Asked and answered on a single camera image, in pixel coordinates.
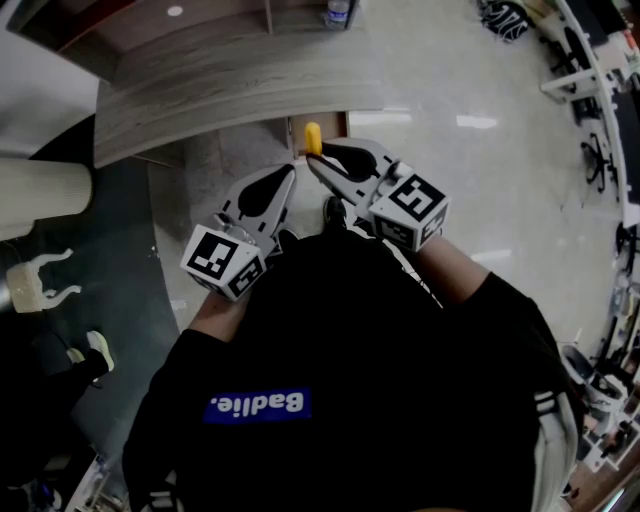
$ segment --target black t-shirt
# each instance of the black t-shirt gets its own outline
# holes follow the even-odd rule
[[[530,508],[533,394],[568,389],[530,299],[490,275],[441,309],[350,232],[298,242],[252,293],[233,342],[187,330],[154,377],[134,510],[171,470],[187,511]]]

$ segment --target wooden counter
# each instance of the wooden counter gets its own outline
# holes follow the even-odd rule
[[[333,32],[318,8],[294,8],[274,11],[273,26],[230,16],[125,54],[100,85],[96,167],[232,125],[383,108],[361,16]]]

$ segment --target shiny floor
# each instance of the shiny floor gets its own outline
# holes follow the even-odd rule
[[[584,135],[570,107],[539,90],[550,73],[537,35],[530,31],[510,45],[496,40],[480,25],[474,4],[362,2],[387,108],[352,113],[352,135],[379,141],[451,195],[445,236],[532,297],[558,341],[577,340],[591,354],[614,280],[617,222],[581,208],[589,193],[579,146]],[[243,129],[259,131],[248,146]],[[207,154],[180,178],[188,180],[181,204],[162,200],[163,190],[176,190],[166,181],[175,175],[150,169],[158,250],[181,329],[204,296],[177,275],[191,226],[220,206],[235,176],[249,172],[247,155],[262,155],[261,164],[287,158],[282,144],[269,143],[268,130],[237,130],[200,142]],[[300,172],[290,216],[302,235],[320,229],[327,195],[308,174]]]

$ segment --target plastic bottle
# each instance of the plastic bottle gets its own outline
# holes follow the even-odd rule
[[[347,0],[329,0],[326,25],[330,29],[344,29],[349,16],[349,2]]]

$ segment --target black shoe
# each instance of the black shoe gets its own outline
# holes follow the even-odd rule
[[[338,199],[336,196],[329,197],[324,202],[322,212],[324,215],[324,229],[327,229],[329,226],[346,229],[347,209],[344,207],[341,199]]]
[[[291,247],[298,241],[300,238],[290,229],[283,229],[278,233],[278,243],[280,244],[280,250],[284,253],[288,250],[291,250]]]

